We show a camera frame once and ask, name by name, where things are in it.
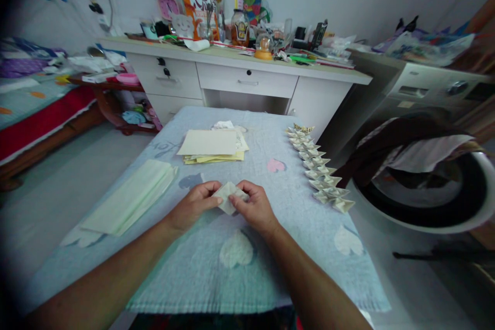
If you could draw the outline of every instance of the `white desk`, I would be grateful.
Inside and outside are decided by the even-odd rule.
[[[104,48],[126,52],[163,124],[183,106],[267,111],[294,115],[306,126],[315,126],[312,137],[317,141],[352,84],[371,81],[354,70],[265,61],[231,48],[212,46],[196,53],[126,37],[100,42]],[[159,65],[158,58],[165,65]]]

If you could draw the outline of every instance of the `desk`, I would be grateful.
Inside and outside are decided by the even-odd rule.
[[[128,124],[122,117],[122,110],[118,107],[118,104],[114,100],[109,100],[105,95],[105,90],[126,90],[126,91],[138,91],[144,92],[142,86],[130,86],[124,84],[117,84],[114,82],[101,82],[95,84],[93,82],[86,82],[82,80],[84,73],[79,73],[69,77],[71,84],[89,86],[96,96],[96,101],[101,113],[105,118],[110,121],[115,127],[122,132],[123,135],[132,135],[135,131],[145,131],[147,133],[158,133],[156,128],[145,128],[134,124]]]
[[[100,42],[126,52],[164,125],[184,106],[266,111],[315,126],[316,142],[352,85],[368,85],[372,79],[355,70],[265,61],[232,48],[212,46],[197,53],[127,37]]]

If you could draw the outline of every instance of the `drawer handle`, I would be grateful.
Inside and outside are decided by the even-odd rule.
[[[178,79],[174,79],[174,78],[166,77],[166,76],[159,76],[159,75],[156,75],[156,79],[157,80],[163,80],[163,81],[169,81],[173,84],[177,84],[180,82]]]
[[[242,80],[237,80],[238,83],[240,84],[246,84],[246,85],[252,85],[252,86],[257,86],[259,84],[258,81],[242,81]]]

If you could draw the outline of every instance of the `clock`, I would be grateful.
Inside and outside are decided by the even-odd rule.
[[[161,16],[171,21],[172,14],[180,14],[179,5],[176,0],[158,0]]]

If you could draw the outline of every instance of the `washing machine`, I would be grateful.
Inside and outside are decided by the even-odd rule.
[[[355,86],[318,144],[342,165],[358,140],[393,117],[431,117],[454,123],[495,93],[490,77],[429,67],[377,54],[353,52],[356,69],[373,77]],[[409,189],[387,172],[354,187],[371,207],[395,223],[423,232],[451,234],[473,229],[495,212],[495,169],[483,153],[448,164],[442,187]]]

